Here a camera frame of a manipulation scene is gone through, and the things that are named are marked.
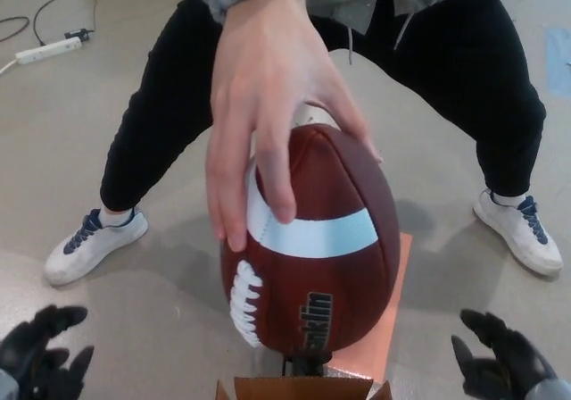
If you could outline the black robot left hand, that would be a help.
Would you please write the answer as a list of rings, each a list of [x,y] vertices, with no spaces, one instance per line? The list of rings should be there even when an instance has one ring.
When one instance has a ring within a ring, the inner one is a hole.
[[[84,306],[48,305],[23,321],[1,341],[3,399],[78,399],[95,348],[83,348],[72,361],[67,348],[48,343],[87,317]]]

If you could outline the person's right hand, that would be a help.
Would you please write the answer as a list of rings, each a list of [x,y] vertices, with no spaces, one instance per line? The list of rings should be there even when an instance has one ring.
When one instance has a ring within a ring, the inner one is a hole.
[[[244,0],[229,8],[213,66],[205,169],[213,229],[237,252],[246,244],[244,175],[251,157],[275,217],[289,223],[296,215],[288,142],[303,104],[328,112],[381,159],[305,0]]]

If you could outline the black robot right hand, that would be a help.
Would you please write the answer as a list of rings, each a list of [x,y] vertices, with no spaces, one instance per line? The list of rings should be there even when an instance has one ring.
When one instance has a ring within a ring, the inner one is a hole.
[[[543,382],[558,379],[553,367],[521,332],[490,312],[470,309],[459,317],[494,357],[475,357],[458,336],[451,343],[464,377],[463,390],[475,399],[524,399]]]

